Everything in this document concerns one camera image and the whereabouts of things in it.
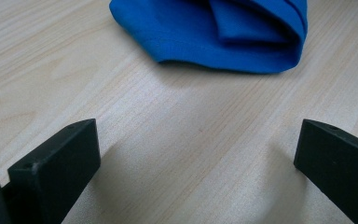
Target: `wooden table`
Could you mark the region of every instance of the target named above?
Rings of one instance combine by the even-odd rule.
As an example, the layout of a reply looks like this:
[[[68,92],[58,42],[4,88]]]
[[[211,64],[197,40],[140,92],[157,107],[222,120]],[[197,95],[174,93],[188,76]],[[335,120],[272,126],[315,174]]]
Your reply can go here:
[[[279,75],[157,64],[107,0],[0,0],[0,184],[96,118],[102,167],[64,223],[351,223],[293,165],[302,119],[358,136],[358,1],[309,0]]]

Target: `cloth fold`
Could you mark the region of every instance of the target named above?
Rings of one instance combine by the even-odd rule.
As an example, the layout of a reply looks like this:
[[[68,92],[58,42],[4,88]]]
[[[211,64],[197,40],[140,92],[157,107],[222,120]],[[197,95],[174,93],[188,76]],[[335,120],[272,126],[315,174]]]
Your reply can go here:
[[[113,17],[157,62],[279,73],[307,35],[306,0],[112,0]]]

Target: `table surface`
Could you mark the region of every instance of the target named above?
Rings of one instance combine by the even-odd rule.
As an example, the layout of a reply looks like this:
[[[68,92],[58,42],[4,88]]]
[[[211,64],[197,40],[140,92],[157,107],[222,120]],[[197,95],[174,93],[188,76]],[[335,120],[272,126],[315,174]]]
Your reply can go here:
[[[351,223],[293,165],[302,119],[358,136],[358,1],[309,0],[278,75],[153,62],[107,0],[0,0],[0,184],[96,118],[102,167],[63,223]]]

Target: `screw hole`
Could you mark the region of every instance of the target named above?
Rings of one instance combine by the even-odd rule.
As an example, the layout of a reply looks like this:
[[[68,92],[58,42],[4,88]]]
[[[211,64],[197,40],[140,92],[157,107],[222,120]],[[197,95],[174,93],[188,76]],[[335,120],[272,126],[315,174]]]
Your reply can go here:
[[[339,128],[334,127],[334,126],[329,126],[329,128],[330,128],[331,130],[333,130],[333,131],[337,131],[337,130],[339,130]]]

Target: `blue cloth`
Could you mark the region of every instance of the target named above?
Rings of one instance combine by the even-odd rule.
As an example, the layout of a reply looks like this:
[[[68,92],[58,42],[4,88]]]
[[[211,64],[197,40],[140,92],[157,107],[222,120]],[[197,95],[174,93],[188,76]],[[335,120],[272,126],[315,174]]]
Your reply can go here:
[[[157,62],[278,73],[295,67],[307,0],[112,0],[115,20]]]

